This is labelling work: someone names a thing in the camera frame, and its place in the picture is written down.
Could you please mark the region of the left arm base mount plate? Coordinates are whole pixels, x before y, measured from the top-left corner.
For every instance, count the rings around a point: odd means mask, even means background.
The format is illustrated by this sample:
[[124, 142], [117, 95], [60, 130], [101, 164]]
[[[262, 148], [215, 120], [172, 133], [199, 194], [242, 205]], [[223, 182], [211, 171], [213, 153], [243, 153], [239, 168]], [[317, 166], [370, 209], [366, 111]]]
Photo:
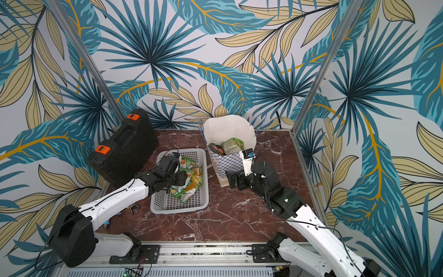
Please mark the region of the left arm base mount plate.
[[160, 245], [136, 245], [125, 256], [111, 256], [110, 264], [156, 264]]

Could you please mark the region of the blue checkered paper bag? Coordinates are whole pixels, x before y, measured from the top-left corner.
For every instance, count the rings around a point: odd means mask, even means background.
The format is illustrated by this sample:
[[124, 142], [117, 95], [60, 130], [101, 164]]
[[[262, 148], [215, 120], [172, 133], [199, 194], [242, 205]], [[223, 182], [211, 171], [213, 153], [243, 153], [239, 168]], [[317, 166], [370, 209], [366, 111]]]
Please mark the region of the blue checkered paper bag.
[[226, 115], [200, 121], [199, 130], [220, 186], [229, 186], [226, 171], [242, 171], [242, 152], [255, 149], [257, 139], [254, 127], [241, 116]]

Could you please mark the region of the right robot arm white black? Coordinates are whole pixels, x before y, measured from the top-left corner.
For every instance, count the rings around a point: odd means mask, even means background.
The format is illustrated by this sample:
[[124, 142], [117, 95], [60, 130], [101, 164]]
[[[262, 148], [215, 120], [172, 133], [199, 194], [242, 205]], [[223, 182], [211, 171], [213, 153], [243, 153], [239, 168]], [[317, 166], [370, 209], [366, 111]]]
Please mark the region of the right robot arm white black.
[[277, 234], [268, 247], [277, 257], [299, 266], [315, 277], [376, 277], [381, 267], [347, 248], [339, 232], [326, 227], [304, 199], [289, 187], [284, 187], [272, 165], [248, 159], [243, 170], [227, 171], [232, 189], [251, 189], [264, 200], [275, 216], [301, 233], [316, 250], [300, 247], [284, 234]]

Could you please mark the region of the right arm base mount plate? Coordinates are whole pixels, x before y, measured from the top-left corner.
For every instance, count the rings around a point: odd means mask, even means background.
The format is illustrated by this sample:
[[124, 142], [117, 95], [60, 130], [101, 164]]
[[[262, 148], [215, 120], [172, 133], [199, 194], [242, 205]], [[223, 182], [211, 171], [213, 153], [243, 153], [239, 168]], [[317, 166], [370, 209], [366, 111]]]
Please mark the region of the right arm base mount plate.
[[246, 254], [253, 258], [254, 263], [291, 263], [291, 261], [284, 259], [276, 248], [268, 244], [253, 244]]

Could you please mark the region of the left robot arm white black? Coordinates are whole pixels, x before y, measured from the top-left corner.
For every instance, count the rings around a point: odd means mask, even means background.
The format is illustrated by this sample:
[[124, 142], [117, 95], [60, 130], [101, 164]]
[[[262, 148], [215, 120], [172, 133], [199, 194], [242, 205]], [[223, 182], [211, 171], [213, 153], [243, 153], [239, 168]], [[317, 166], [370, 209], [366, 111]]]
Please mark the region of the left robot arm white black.
[[123, 209], [166, 190], [183, 185], [186, 176], [179, 172], [181, 155], [163, 156], [156, 166], [138, 173], [126, 185], [80, 207], [69, 204], [58, 213], [48, 238], [51, 250], [69, 268], [77, 267], [91, 257], [115, 256], [138, 263], [146, 255], [141, 241], [130, 233], [99, 234], [97, 229]]

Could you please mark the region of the large dark green condiment packet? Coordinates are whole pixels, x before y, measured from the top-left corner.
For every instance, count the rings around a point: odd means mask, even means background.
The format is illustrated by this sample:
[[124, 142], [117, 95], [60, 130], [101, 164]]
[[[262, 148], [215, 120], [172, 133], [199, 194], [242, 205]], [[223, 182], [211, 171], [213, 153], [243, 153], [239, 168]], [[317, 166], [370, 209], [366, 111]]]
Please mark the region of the large dark green condiment packet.
[[224, 151], [224, 149], [222, 148], [221, 145], [217, 145], [215, 143], [210, 143], [208, 145], [208, 148], [215, 154], [220, 155], [220, 156], [226, 156], [226, 153]]

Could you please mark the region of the white plastic perforated basket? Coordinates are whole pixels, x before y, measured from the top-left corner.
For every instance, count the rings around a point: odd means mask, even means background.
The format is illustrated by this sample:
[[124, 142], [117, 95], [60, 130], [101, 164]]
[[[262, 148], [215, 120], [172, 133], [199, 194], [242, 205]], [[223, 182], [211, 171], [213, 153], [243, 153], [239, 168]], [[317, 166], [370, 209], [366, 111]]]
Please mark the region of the white plastic perforated basket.
[[156, 162], [160, 161], [163, 156], [172, 155], [176, 152], [185, 157], [193, 159], [203, 167], [203, 184], [186, 203], [173, 198], [172, 195], [166, 193], [164, 190], [154, 193], [151, 197], [150, 206], [151, 211], [154, 214], [180, 214], [195, 212], [207, 208], [210, 202], [207, 156], [205, 150], [201, 148], [188, 148], [163, 151], [157, 156]]

